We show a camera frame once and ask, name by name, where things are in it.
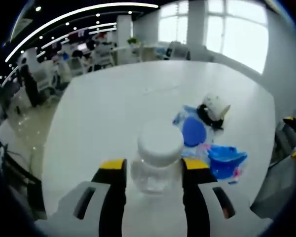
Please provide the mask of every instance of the person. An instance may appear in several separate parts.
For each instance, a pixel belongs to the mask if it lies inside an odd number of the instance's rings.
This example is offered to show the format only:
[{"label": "person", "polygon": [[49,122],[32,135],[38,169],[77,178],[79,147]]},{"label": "person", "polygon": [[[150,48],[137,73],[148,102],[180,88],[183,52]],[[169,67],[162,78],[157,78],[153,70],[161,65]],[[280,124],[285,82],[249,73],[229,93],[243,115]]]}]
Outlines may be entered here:
[{"label": "person", "polygon": [[61,55],[59,55],[58,53],[55,53],[52,57],[51,57],[51,60],[56,63],[59,61],[59,59],[61,58],[60,57]]},{"label": "person", "polygon": [[82,58],[83,57],[83,53],[81,50],[75,50],[72,54],[72,57],[78,57],[78,58]]},{"label": "person", "polygon": [[84,54],[81,59],[81,62],[83,66],[88,69],[88,72],[92,71],[92,60],[90,58],[90,53]]},{"label": "person", "polygon": [[25,91],[28,95],[30,103],[33,107],[36,107],[40,104],[40,97],[37,89],[37,83],[30,73],[29,66],[26,64],[26,58],[22,59],[20,75],[24,80]]},{"label": "person", "polygon": [[95,45],[95,41],[94,41],[93,39],[88,40],[87,43],[86,43],[86,45],[87,45],[87,48],[88,48],[90,51],[92,51],[92,50],[95,49],[95,47],[94,47],[94,45]]}]

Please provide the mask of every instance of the ceiling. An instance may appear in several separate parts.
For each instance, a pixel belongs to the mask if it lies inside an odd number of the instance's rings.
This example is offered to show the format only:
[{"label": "ceiling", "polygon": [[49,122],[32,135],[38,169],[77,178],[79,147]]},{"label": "ceiling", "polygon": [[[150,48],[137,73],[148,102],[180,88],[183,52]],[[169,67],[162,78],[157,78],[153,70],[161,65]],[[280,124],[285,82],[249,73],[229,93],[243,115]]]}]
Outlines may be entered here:
[{"label": "ceiling", "polygon": [[[11,57],[8,63],[4,63],[4,60],[7,58],[7,55],[29,34],[34,30],[44,25],[45,23],[63,15],[68,12],[84,8],[87,6],[105,4],[112,2],[120,2],[113,0],[30,0],[25,1],[23,4],[18,5],[13,9],[14,11],[14,21],[10,21],[9,28],[10,31],[6,35],[5,45],[2,48],[3,51],[0,52],[0,72],[8,75],[11,72],[11,68],[8,65],[11,63],[15,67],[13,62],[20,55],[21,50],[25,50],[30,47],[37,47],[37,53],[41,51],[41,47],[46,43],[52,40],[52,37],[55,39],[63,36],[74,30],[74,27],[81,29],[84,27],[94,26],[96,22],[99,21],[100,24],[116,22],[117,16],[121,14],[128,14],[128,11],[132,11],[132,18],[135,21],[137,18],[148,14],[152,11],[157,10],[157,8],[143,7],[143,6],[110,6],[97,8],[93,10],[84,11],[72,16],[69,16],[65,19],[55,22],[54,24],[46,27],[39,34],[32,37],[28,40],[22,47],[18,49],[18,52]],[[141,3],[156,4],[158,6],[173,2],[172,0],[141,0]],[[293,19],[296,21],[296,0],[282,0],[280,1],[288,13],[293,16]],[[40,11],[36,11],[36,7],[41,6]],[[11,40],[11,32],[13,25],[17,22],[17,17],[23,19],[31,19],[31,22],[25,27],[17,36]]]}]

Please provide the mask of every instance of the clear plastic jar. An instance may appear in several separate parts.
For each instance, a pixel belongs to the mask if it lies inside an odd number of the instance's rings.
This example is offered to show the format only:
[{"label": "clear plastic jar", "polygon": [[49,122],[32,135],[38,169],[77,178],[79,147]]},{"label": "clear plastic jar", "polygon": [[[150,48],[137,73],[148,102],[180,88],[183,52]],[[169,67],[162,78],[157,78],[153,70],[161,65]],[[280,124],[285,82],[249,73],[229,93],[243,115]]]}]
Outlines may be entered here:
[{"label": "clear plastic jar", "polygon": [[180,130],[171,122],[147,123],[138,136],[137,146],[131,177],[139,190],[161,194],[180,180],[184,141]]}]

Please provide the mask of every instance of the white pillar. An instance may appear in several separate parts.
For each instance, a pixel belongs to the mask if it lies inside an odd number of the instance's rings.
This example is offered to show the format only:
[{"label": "white pillar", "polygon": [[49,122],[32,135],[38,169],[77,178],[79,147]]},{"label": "white pillar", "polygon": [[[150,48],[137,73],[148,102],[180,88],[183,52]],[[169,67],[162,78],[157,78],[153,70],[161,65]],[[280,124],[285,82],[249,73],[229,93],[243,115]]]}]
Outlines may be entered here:
[{"label": "white pillar", "polygon": [[189,1],[188,3],[187,45],[204,45],[205,5],[205,1]]},{"label": "white pillar", "polygon": [[128,46],[127,40],[130,38],[131,31],[131,15],[119,15],[117,16],[117,46]]},{"label": "white pillar", "polygon": [[113,42],[113,33],[112,33],[112,31],[109,31],[107,33],[107,41],[108,42]]}]

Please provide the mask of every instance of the white wall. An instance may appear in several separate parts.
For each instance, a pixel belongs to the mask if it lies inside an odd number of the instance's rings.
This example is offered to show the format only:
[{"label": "white wall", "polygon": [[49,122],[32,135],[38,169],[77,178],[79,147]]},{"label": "white wall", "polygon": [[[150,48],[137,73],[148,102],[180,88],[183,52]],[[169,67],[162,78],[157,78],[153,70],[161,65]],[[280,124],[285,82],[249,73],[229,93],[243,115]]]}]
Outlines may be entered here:
[{"label": "white wall", "polygon": [[133,23],[134,37],[145,44],[158,42],[159,11],[154,11]]},{"label": "white wall", "polygon": [[130,38],[132,17],[130,15],[117,16],[117,46],[128,46],[127,40]]},{"label": "white wall", "polygon": [[[263,74],[221,54],[211,53],[214,62],[225,64],[250,77],[273,96],[276,118],[290,115],[296,109],[296,34],[283,18],[268,11],[269,46]],[[191,59],[203,61],[205,32],[205,2],[189,2],[187,45]],[[134,22],[134,36],[146,44],[158,42],[158,11]]]}]

